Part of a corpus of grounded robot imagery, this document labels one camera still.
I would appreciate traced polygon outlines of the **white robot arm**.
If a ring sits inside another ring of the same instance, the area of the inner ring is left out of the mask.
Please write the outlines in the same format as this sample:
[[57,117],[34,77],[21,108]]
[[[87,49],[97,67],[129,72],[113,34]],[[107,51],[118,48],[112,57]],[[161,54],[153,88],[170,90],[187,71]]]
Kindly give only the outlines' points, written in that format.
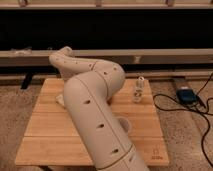
[[112,61],[76,58],[66,46],[49,56],[64,79],[65,108],[97,171],[150,171],[108,105],[124,85]]

